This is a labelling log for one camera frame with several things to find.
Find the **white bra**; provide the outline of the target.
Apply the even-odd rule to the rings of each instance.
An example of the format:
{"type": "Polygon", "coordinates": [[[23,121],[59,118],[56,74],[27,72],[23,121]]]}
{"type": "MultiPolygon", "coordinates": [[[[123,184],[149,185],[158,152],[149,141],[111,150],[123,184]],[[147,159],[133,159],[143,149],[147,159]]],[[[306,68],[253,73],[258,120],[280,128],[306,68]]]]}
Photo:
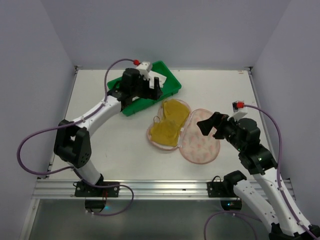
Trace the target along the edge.
{"type": "Polygon", "coordinates": [[[164,87],[164,84],[165,84],[166,80],[167,80],[167,77],[162,75],[162,74],[160,74],[160,73],[157,73],[157,72],[151,70],[148,73],[148,77],[147,77],[147,79],[149,81],[149,87],[151,89],[155,88],[155,78],[158,78],[159,87],[162,89],[164,87]]]}

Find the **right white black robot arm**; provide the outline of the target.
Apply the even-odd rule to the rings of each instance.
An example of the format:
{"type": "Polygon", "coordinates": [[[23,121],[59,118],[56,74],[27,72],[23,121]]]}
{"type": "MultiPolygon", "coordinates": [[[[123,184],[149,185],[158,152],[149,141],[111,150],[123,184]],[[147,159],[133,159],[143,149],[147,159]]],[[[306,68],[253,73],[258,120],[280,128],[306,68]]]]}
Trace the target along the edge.
{"type": "Polygon", "coordinates": [[[257,181],[266,198],[253,190],[239,171],[224,176],[225,188],[240,197],[262,221],[271,240],[318,240],[320,228],[311,224],[297,207],[272,153],[260,143],[261,131],[250,118],[235,120],[215,112],[210,118],[197,122],[201,133],[208,136],[212,129],[215,139],[227,140],[236,150],[241,164],[257,181]]]}

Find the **peach patterned mesh laundry bag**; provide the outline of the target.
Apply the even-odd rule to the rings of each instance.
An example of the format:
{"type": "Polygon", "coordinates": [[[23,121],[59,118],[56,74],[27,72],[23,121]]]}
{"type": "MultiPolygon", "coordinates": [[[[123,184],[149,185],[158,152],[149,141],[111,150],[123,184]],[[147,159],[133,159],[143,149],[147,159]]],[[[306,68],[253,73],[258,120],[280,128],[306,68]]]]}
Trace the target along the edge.
{"type": "Polygon", "coordinates": [[[176,99],[184,103],[190,110],[188,119],[186,120],[184,126],[180,130],[180,135],[178,139],[177,146],[170,147],[165,145],[157,144],[151,141],[151,136],[149,130],[154,125],[155,122],[159,122],[162,117],[162,102],[159,107],[158,113],[153,118],[153,123],[149,126],[146,135],[149,142],[158,149],[164,151],[175,151],[179,150],[180,154],[189,162],[198,165],[205,165],[214,161],[220,152],[220,141],[212,137],[216,132],[212,129],[208,136],[202,135],[200,129],[197,126],[198,121],[208,119],[213,113],[203,109],[198,108],[196,110],[191,110],[190,106],[183,100],[176,99]]]}

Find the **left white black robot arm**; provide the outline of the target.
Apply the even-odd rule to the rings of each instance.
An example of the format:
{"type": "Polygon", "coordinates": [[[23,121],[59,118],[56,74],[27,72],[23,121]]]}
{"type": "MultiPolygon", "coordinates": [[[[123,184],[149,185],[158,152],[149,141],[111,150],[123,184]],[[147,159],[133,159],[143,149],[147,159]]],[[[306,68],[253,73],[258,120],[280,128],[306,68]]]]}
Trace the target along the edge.
{"type": "Polygon", "coordinates": [[[158,100],[166,77],[144,68],[127,68],[104,99],[74,121],[58,125],[54,154],[67,162],[84,183],[102,188],[103,176],[91,161],[91,137],[111,117],[122,112],[135,98],[158,100]]]}

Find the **mustard yellow bra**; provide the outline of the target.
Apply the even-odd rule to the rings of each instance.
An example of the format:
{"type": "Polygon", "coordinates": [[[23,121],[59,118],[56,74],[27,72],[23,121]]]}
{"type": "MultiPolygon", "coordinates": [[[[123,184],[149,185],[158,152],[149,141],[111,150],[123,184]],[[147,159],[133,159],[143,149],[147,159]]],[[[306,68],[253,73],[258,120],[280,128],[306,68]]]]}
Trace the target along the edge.
{"type": "Polygon", "coordinates": [[[150,140],[159,145],[176,147],[181,128],[185,125],[191,111],[186,104],[176,99],[163,101],[161,110],[162,117],[149,130],[150,140]]]}

